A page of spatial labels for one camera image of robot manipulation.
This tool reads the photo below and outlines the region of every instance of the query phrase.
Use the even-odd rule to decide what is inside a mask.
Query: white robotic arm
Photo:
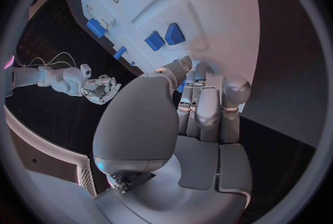
[[[55,91],[71,96],[85,96],[92,103],[103,105],[113,99],[121,87],[106,74],[98,79],[89,79],[91,68],[87,64],[82,64],[80,69],[71,67],[57,70],[47,65],[37,69],[12,67],[12,75],[12,86],[7,96],[12,95],[14,88],[37,84],[51,86]]]

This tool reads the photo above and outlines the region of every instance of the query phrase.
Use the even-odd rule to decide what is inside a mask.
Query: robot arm
[[[80,69],[71,67],[57,70],[47,65],[37,69],[12,67],[12,85],[7,96],[12,95],[14,88],[37,84],[51,86],[55,91],[71,96],[85,96],[92,103],[103,105],[114,98],[121,87],[106,74],[98,79],[89,79],[90,76],[91,68],[87,64],[82,64]]]

